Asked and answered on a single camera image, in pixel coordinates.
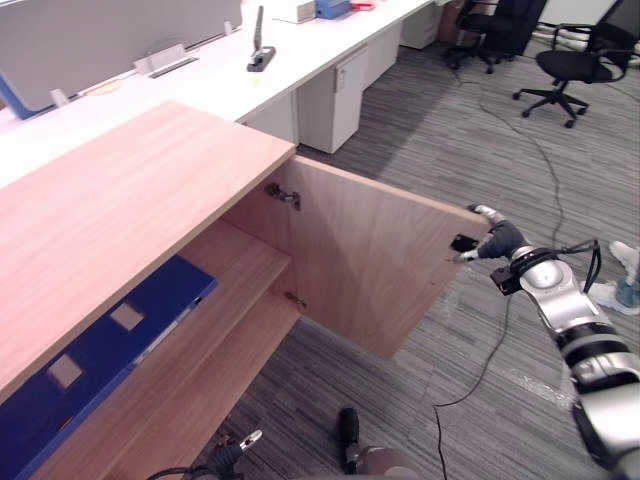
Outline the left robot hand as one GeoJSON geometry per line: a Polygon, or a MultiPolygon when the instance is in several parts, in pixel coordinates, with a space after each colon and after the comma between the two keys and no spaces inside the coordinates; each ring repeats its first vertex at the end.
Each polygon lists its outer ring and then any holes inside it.
{"type": "Polygon", "coordinates": [[[210,461],[218,475],[234,472],[236,462],[262,438],[263,431],[257,429],[240,441],[227,440],[217,445],[210,454],[210,461]]]}

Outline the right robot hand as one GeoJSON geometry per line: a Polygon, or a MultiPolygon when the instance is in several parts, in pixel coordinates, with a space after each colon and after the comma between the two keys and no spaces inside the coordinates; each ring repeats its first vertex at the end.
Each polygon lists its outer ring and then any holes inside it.
{"type": "Polygon", "coordinates": [[[529,244],[521,231],[494,208],[485,204],[471,204],[467,209],[484,217],[490,224],[490,230],[476,248],[456,255],[452,259],[454,263],[501,257],[510,259],[514,251],[529,244]]]}

